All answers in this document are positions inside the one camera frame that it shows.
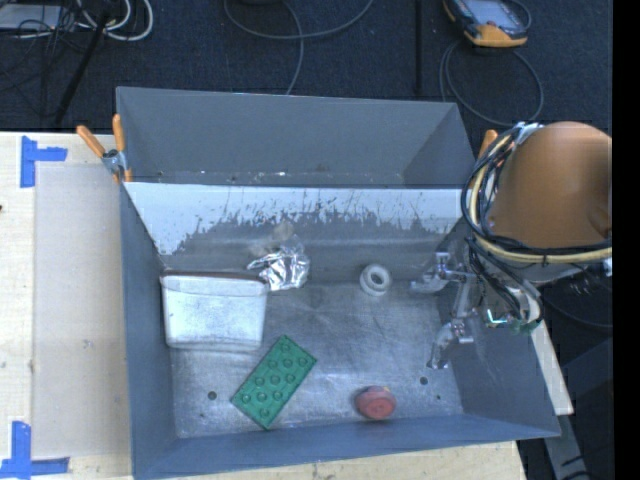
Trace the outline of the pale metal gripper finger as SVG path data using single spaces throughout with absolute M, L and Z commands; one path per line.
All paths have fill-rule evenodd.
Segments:
M 465 281 L 465 272 L 456 267 L 451 254 L 437 252 L 435 254 L 435 262 L 418 280 L 410 282 L 409 289 L 417 294 L 435 294 L 451 283 L 464 283 Z
M 464 319 L 452 318 L 436 333 L 426 367 L 433 370 L 446 369 L 453 351 L 459 345 L 473 344 L 474 337 Z

